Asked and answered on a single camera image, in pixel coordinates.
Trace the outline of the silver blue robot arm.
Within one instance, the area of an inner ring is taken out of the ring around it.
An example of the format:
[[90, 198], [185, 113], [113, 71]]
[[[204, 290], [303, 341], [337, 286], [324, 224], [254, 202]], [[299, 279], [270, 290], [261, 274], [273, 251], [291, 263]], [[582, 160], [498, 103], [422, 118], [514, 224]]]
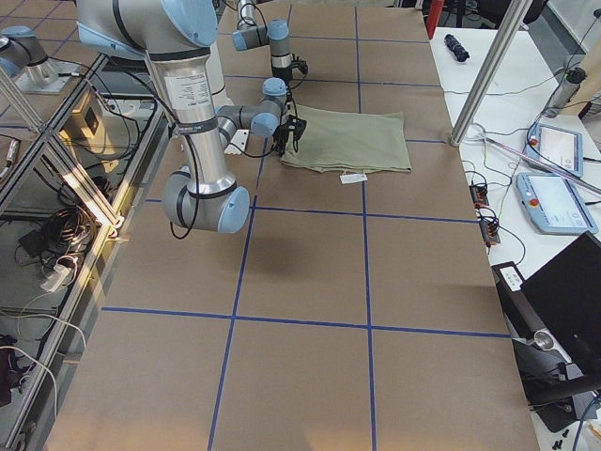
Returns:
[[265, 21], [255, 1], [238, 1], [236, 12], [237, 29], [232, 33], [235, 49], [243, 52], [268, 46], [272, 76], [288, 86], [292, 80], [293, 55], [287, 22], [282, 19]]
[[290, 51], [288, 24], [282, 19], [259, 25], [255, 4], [237, 6], [233, 34], [237, 50], [269, 46], [271, 77], [256, 105], [216, 105], [222, 78], [211, 76], [220, 59], [212, 54], [218, 20], [210, 1], [79, 1], [81, 42], [97, 52], [142, 60], [151, 90], [180, 137], [188, 162], [165, 185], [162, 206], [172, 226], [235, 233], [245, 224], [248, 190], [226, 165], [224, 152], [235, 133], [247, 130], [272, 140], [276, 152], [296, 145], [306, 129], [289, 85], [293, 69], [307, 72]]

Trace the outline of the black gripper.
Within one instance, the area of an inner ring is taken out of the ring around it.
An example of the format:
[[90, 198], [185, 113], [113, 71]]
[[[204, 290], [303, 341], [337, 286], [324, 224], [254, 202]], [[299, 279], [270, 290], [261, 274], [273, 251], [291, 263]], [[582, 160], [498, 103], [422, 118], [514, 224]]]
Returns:
[[286, 85], [289, 85], [293, 80], [293, 68], [291, 66], [284, 68], [272, 67], [271, 74], [273, 77], [283, 80]]
[[289, 146], [299, 151], [299, 141], [304, 134], [307, 121], [294, 115], [288, 115], [273, 135], [273, 151], [283, 155]]

